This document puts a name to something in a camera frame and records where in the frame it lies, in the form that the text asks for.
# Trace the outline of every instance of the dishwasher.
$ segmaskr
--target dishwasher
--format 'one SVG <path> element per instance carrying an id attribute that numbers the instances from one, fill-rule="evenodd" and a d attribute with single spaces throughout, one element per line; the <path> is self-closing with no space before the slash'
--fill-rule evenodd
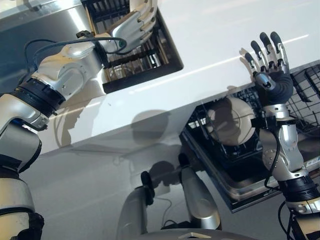
<path id="1" fill-rule="evenodd" d="M 294 90 L 286 103 L 290 116 L 297 119 L 298 148 L 310 176 L 320 175 L 320 61 L 299 67 L 291 74 Z M 246 102 L 253 115 L 258 116 L 262 105 L 255 87 L 230 94 Z M 180 139 L 189 154 L 201 163 L 212 179 L 227 206 L 234 213 L 270 198 L 279 191 L 267 189 L 264 180 L 268 170 L 262 162 L 262 144 L 259 130 L 252 131 L 246 142 L 228 145 L 218 139 L 208 124 L 210 109 L 225 98 L 198 105 L 191 114 Z M 277 185 L 271 177 L 269 184 Z"/>

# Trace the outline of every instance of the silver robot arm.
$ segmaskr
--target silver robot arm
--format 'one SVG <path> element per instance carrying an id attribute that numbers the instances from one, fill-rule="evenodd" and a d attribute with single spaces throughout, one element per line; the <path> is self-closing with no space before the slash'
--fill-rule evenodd
<path id="1" fill-rule="evenodd" d="M 262 161 L 270 175 L 277 180 L 279 188 L 267 186 L 268 178 L 265 186 L 282 191 L 292 214 L 290 217 L 295 216 L 293 233 L 295 236 L 300 234 L 296 236 L 298 239 L 308 239 L 307 234 L 319 230 L 320 193 L 304 166 L 304 159 L 298 149 L 295 120 L 290 117 L 286 107 L 286 102 L 293 94 L 293 82 L 285 48 L 276 32 L 272 32 L 270 37 L 275 48 L 264 32 L 260 34 L 267 58 L 255 41 L 251 42 L 251 46 L 256 53 L 258 64 L 248 52 L 244 56 L 264 106 L 264 116 L 256 118 L 252 125 L 261 128 Z M 308 224 L 299 224 L 299 221 L 307 221 Z"/>
<path id="2" fill-rule="evenodd" d="M 157 1 L 132 0 L 130 10 L 112 31 L 95 36 L 104 38 L 99 41 L 104 53 L 129 52 L 150 37 Z M 127 44 L 105 39 L 110 36 Z M 104 66 L 95 43 L 65 45 L 58 54 L 46 57 L 29 80 L 0 97 L 0 240 L 41 238 L 44 219 L 35 213 L 30 190 L 19 173 L 37 159 L 42 144 L 38 135 L 23 125 L 45 130 L 60 105 L 97 75 Z"/>

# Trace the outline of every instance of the black cable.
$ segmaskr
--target black cable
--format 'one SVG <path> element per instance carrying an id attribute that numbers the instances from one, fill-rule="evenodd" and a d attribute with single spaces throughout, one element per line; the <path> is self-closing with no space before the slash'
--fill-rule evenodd
<path id="1" fill-rule="evenodd" d="M 24 47 L 23 47 L 23 56 L 24 56 L 24 63 L 25 63 L 26 73 L 22 77 L 20 77 L 17 85 L 20 85 L 25 80 L 26 76 L 28 76 L 30 74 L 30 67 L 29 67 L 29 61 L 28 61 L 28 56 L 27 56 L 27 50 L 28 50 L 28 47 L 31 44 L 36 43 L 36 42 L 56 43 L 56 41 L 53 41 L 53 40 L 44 39 L 44 38 L 38 38 L 38 39 L 33 39 L 31 41 L 28 41 L 24 45 Z"/>
<path id="2" fill-rule="evenodd" d="M 47 46 L 44 46 L 40 49 L 38 49 L 34 55 L 33 55 L 33 65 L 34 65 L 34 69 L 37 70 L 38 69 L 38 64 L 37 64 L 37 57 L 40 53 L 50 49 L 50 48 L 54 48 L 54 47 L 59 47 L 59 46 L 65 46 L 68 44 L 77 44 L 77 43 L 85 43 L 85 42 L 96 42 L 96 41 L 119 41 L 121 42 L 121 44 L 123 45 L 122 47 L 120 47 L 118 49 L 118 44 L 116 44 L 117 50 L 116 51 L 112 51 L 112 52 L 108 52 L 105 51 L 107 54 L 116 54 L 119 51 L 123 50 L 126 46 L 127 46 L 127 42 L 119 37 L 89 37 L 89 38 L 84 38 L 84 39 L 77 39 L 77 40 L 71 40 L 71 41 L 60 41 L 60 42 L 56 42 Z"/>
<path id="3" fill-rule="evenodd" d="M 291 229 L 291 225 L 292 225 L 292 218 L 293 218 L 294 214 L 290 211 L 290 217 L 289 217 L 289 223 L 288 223 L 288 228 L 286 230 L 286 240 L 291 240 L 292 237 L 290 236 L 290 229 Z"/>
<path id="4" fill-rule="evenodd" d="M 283 201 L 283 202 L 281 203 L 281 205 L 279 206 L 279 208 L 278 208 L 278 221 L 279 221 L 279 224 L 280 224 L 282 230 L 284 231 L 284 233 L 285 233 L 285 235 L 286 235 L 287 240 L 294 240 L 294 239 L 290 236 L 290 229 L 289 229 L 289 225 L 290 225 L 290 228 L 291 228 L 291 223 L 292 223 L 292 221 L 291 221 L 291 219 L 292 219 L 292 213 L 290 213 L 290 219 L 289 219 L 289 224 L 288 224 L 289 233 L 288 233 L 288 231 L 285 229 L 285 227 L 284 227 L 284 225 L 283 225 L 283 223 L 282 223 L 282 221 L 281 221 L 281 210 L 282 210 L 282 208 L 284 207 L 285 204 L 286 204 L 286 202 Z"/>
<path id="5" fill-rule="evenodd" d="M 165 222 L 164 222 L 164 224 L 163 224 L 163 228 L 166 226 L 166 224 L 167 224 L 167 223 L 173 223 L 173 224 L 175 224 L 175 225 L 176 225 L 176 227 L 178 226 L 178 223 L 177 223 L 177 222 L 175 222 L 175 221 L 173 221 L 173 220 L 170 220 L 170 219 L 169 219 L 169 220 L 167 220 L 167 221 L 165 221 Z"/>
<path id="6" fill-rule="evenodd" d="M 268 175 L 267 177 L 265 178 L 264 180 L 264 186 L 267 188 L 267 189 L 272 189 L 272 190 L 276 190 L 276 191 L 280 191 L 280 189 L 278 187 L 272 187 L 272 186 L 268 186 L 268 181 L 272 175 L 272 172 L 274 171 L 275 169 L 275 166 L 276 166 L 276 163 L 277 163 L 277 160 L 278 160 L 278 157 L 279 157 L 279 154 L 280 154 L 280 141 L 279 141 L 279 137 L 278 137 L 278 134 L 275 132 L 275 131 L 270 131 L 270 133 L 272 133 L 272 135 L 274 136 L 275 138 L 275 141 L 276 141 L 276 151 L 275 151 L 275 156 L 274 156 L 274 159 L 273 159 L 273 162 L 272 162 L 272 165 L 271 165 L 271 168 L 268 172 Z"/>

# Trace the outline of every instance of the plate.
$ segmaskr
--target plate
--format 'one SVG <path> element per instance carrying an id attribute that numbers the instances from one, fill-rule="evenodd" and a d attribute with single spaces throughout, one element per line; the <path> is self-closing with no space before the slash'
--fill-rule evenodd
<path id="1" fill-rule="evenodd" d="M 255 113 L 248 103 L 236 97 L 226 97 L 207 111 L 206 129 L 216 141 L 237 146 L 248 141 L 255 132 L 251 119 Z"/>

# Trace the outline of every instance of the dish rack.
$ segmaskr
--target dish rack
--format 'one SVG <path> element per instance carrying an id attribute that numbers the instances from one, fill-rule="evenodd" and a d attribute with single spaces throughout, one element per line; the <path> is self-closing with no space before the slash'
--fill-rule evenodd
<path id="1" fill-rule="evenodd" d="M 291 74 L 294 92 L 287 102 L 297 129 L 309 137 L 320 137 L 320 64 Z"/>
<path id="2" fill-rule="evenodd" d="M 81 0 L 93 30 L 102 34 L 130 12 L 129 0 Z M 159 11 L 147 42 L 127 54 L 108 54 L 106 94 L 131 87 L 183 68 Z"/>
<path id="3" fill-rule="evenodd" d="M 294 92 L 287 107 L 291 117 L 298 119 L 297 129 L 299 133 L 307 137 L 319 137 L 320 130 L 320 64 L 293 73 L 291 75 L 294 83 Z M 239 98 L 248 103 L 256 116 L 260 115 L 262 105 L 259 101 L 258 92 L 255 87 L 251 87 L 230 95 L 230 97 Z M 216 139 L 211 137 L 207 131 L 206 124 L 210 121 L 208 110 L 216 103 L 211 101 L 195 108 L 186 128 L 195 140 L 203 146 L 205 151 L 214 156 L 225 169 L 239 167 L 243 162 L 254 164 L 265 174 L 261 162 L 262 144 L 259 140 L 259 133 L 256 129 L 253 136 L 245 143 L 237 146 L 227 146 L 220 143 L 218 134 Z"/>

